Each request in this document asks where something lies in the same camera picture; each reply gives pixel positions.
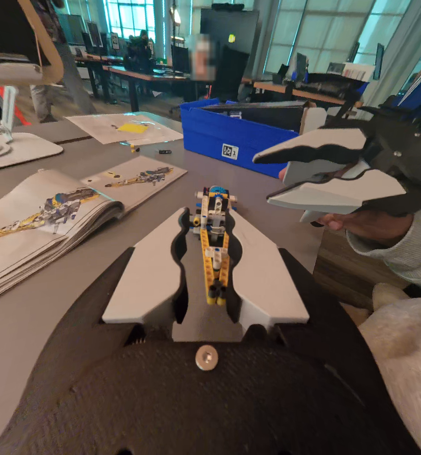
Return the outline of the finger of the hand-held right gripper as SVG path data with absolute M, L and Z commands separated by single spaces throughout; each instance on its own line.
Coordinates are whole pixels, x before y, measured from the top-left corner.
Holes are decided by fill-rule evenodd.
M 310 163 L 324 160 L 335 164 L 358 161 L 367 138 L 359 128 L 316 129 L 254 155 L 255 164 Z
M 355 179 L 333 178 L 325 183 L 302 183 L 267 197 L 279 207 L 321 213 L 349 214 L 364 202 L 405 195 L 403 186 L 390 175 L 371 169 Z

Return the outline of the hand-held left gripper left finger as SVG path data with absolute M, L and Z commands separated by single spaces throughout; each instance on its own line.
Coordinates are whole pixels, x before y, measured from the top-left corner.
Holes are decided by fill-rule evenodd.
M 103 313 L 105 323 L 181 324 L 189 294 L 185 267 L 190 210 L 180 208 L 137 242 Z

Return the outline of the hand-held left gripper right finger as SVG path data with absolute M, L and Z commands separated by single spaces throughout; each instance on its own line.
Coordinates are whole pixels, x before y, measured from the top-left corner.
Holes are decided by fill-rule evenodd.
M 227 232 L 236 294 L 233 319 L 244 329 L 307 323 L 309 313 L 277 245 L 235 210 L 227 212 Z

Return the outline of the yellow and white lego model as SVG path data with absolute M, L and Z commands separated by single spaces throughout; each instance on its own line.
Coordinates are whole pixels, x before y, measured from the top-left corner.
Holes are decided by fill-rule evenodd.
M 226 212 L 237 198 L 219 185 L 204 187 L 195 196 L 198 202 L 190 215 L 190 231 L 201 244 L 206 300 L 209 305 L 224 306 L 230 266 Z

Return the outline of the person's right forearm grey sleeve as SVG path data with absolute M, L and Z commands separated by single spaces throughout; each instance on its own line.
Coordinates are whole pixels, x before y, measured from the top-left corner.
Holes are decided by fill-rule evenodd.
M 349 231 L 346 237 L 356 253 L 382 260 L 394 274 L 421 288 L 421 211 L 414 215 L 406 235 L 392 247 L 384 247 Z

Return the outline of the open lego instruction booklet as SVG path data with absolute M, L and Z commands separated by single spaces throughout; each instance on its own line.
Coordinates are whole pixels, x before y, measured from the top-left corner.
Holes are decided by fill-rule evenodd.
M 82 180 L 39 170 L 0 199 L 0 295 L 187 173 L 138 156 Z

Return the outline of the person's right hand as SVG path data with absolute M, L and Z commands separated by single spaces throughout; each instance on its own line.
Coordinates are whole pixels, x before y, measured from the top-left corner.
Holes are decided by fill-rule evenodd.
M 347 230 L 366 240 L 377 242 L 383 247 L 392 247 L 400 242 L 410 230 L 413 214 L 392 217 L 380 211 L 362 211 L 341 214 L 326 214 L 315 223 L 333 231 Z

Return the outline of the black equipment case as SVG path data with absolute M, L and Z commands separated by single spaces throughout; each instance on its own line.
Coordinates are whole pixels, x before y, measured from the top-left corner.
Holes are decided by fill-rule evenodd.
M 331 96 L 340 100 L 358 101 L 368 86 L 368 82 L 344 77 L 333 73 L 309 73 L 304 80 L 294 81 L 296 89 Z

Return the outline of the blue plastic bin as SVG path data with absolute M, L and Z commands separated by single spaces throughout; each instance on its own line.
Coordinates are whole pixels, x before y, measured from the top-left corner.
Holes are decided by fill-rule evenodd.
M 180 105 L 186 150 L 277 178 L 287 166 L 254 164 L 258 152 L 324 125 L 327 110 L 306 101 L 221 103 L 198 100 Z

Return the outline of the dark computer monitor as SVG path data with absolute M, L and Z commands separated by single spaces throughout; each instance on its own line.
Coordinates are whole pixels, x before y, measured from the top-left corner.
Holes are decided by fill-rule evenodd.
M 378 81 L 380 79 L 384 53 L 385 46 L 382 43 L 378 42 L 375 55 L 375 66 L 372 74 L 372 78 L 374 81 Z

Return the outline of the large black screen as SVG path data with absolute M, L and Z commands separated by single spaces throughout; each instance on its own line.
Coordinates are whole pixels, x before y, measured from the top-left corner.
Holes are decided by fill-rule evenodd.
M 211 47 L 209 97 L 236 101 L 239 87 L 254 48 L 259 11 L 245 9 L 244 4 L 216 3 L 203 8 L 200 32 Z

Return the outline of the person's pale trouser leg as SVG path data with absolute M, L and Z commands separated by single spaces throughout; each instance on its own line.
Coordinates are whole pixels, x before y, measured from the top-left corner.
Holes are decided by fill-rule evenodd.
M 421 298 L 377 284 L 373 314 L 359 326 L 390 398 L 421 449 Z

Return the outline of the white paper sheet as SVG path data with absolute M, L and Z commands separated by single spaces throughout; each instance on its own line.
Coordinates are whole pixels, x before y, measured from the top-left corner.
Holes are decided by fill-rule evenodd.
M 143 114 L 101 114 L 72 116 L 66 117 L 66 119 L 103 145 L 126 142 L 135 146 L 143 146 L 181 140 L 184 137 L 181 132 L 168 128 Z M 117 128 L 125 123 L 148 123 L 149 129 L 144 134 L 118 132 Z

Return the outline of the white monitor stand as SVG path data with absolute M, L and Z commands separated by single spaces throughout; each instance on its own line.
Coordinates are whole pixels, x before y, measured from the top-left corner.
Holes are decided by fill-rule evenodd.
M 61 146 L 34 134 L 13 132 L 17 93 L 17 88 L 13 86 L 3 87 L 0 121 L 0 169 L 56 156 L 63 152 Z

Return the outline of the long wooden office table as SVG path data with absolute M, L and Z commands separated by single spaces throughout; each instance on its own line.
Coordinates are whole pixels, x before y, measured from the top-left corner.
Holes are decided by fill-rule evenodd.
M 116 76 L 120 80 L 128 83 L 129 104 L 132 112 L 139 111 L 139 100 L 137 85 L 145 82 L 151 88 L 161 88 L 163 86 L 186 85 L 190 87 L 191 100 L 199 98 L 200 87 L 211 87 L 212 82 L 195 81 L 190 75 L 180 75 L 177 73 L 152 73 L 128 71 L 122 65 L 121 58 L 110 56 L 97 56 L 87 54 L 86 56 L 75 56 L 75 62 L 83 64 L 88 71 L 92 92 L 95 99 L 102 99 L 106 104 L 115 104 L 115 99 L 110 94 L 110 77 Z

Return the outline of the desktop monitor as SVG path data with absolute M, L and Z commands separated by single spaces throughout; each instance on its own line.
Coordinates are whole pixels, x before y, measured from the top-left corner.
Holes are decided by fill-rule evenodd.
M 0 0 L 0 86 L 51 85 L 63 63 L 28 0 Z

